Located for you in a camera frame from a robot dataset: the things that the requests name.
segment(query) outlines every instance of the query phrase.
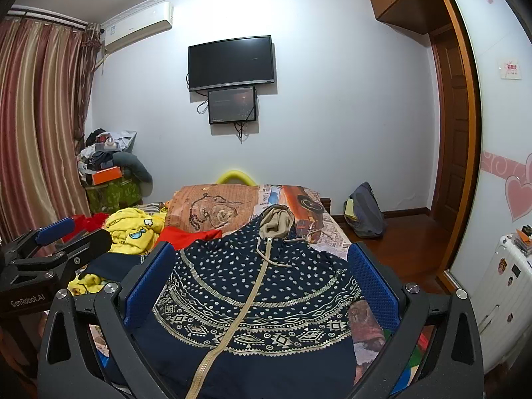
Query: pink heart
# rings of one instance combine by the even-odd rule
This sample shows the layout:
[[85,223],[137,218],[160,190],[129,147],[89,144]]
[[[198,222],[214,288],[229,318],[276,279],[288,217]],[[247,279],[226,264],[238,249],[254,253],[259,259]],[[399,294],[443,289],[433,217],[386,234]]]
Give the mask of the pink heart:
[[525,176],[527,179],[527,183],[532,184],[532,153],[529,154],[527,157],[527,163],[525,165]]
[[532,211],[532,185],[530,183],[521,185],[521,181],[517,177],[510,176],[506,180],[505,189],[506,202],[508,202],[512,214],[512,222]]

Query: yellow notebook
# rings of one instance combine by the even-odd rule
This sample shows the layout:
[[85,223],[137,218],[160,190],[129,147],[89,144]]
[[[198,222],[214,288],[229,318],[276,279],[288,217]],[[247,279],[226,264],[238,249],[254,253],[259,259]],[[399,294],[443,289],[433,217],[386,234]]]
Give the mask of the yellow notebook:
[[345,211],[344,211],[344,214],[353,219],[353,220],[358,220],[358,217],[356,216],[356,214],[353,212],[353,200],[351,198],[349,198],[347,200],[347,203],[345,204]]

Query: cable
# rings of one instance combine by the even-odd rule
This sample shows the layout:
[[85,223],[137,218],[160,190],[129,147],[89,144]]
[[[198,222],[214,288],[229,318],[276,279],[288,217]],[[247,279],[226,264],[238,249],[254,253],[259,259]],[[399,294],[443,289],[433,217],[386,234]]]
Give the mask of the cable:
[[233,123],[233,126],[235,127],[238,139],[240,140],[241,144],[243,142],[244,126],[246,125],[247,120],[249,119],[249,116],[251,115],[251,113],[256,108],[257,103],[258,103],[258,99],[259,99],[259,97],[257,96],[257,90],[253,89],[253,108],[251,108],[249,110],[249,113],[247,114],[247,117],[246,117],[246,119],[244,121],[239,121],[239,122]]
[[[200,111],[200,107],[207,104],[207,106],[205,108],[203,108],[203,110]],[[199,105],[198,105],[198,108],[196,108],[196,111],[198,112],[198,114],[200,115],[203,115],[206,113],[206,111],[208,110],[208,99],[207,100],[204,100],[203,102],[201,102]]]
[[[187,80],[187,88],[190,88],[190,87],[189,87],[189,84],[188,84],[188,73],[187,73],[187,78],[186,78],[186,80]],[[202,95],[203,97],[207,97],[206,94],[200,93],[199,91],[196,91],[196,93],[198,93],[199,95]]]

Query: backpack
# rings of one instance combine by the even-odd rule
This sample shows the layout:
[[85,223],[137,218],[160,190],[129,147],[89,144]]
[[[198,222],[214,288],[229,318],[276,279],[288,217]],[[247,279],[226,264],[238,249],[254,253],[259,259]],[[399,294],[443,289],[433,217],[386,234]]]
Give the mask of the backpack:
[[344,217],[355,234],[360,238],[381,237],[387,224],[369,183],[362,183],[349,198],[353,200],[354,217],[346,215],[347,201],[344,202]]

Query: baseboard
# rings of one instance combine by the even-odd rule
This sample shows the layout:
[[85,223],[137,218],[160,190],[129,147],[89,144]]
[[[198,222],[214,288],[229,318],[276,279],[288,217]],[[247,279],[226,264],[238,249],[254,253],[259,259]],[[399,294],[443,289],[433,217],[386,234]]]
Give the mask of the baseboard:
[[[406,210],[383,211],[382,214],[386,219],[391,217],[416,216],[417,214],[425,214],[428,216],[430,210],[427,207],[408,208]],[[332,218],[336,223],[347,223],[343,214],[334,214]]]
[[407,208],[406,210],[391,210],[383,211],[384,218],[390,219],[392,217],[416,216],[418,214],[425,214],[429,216],[430,210],[427,207],[421,208]]

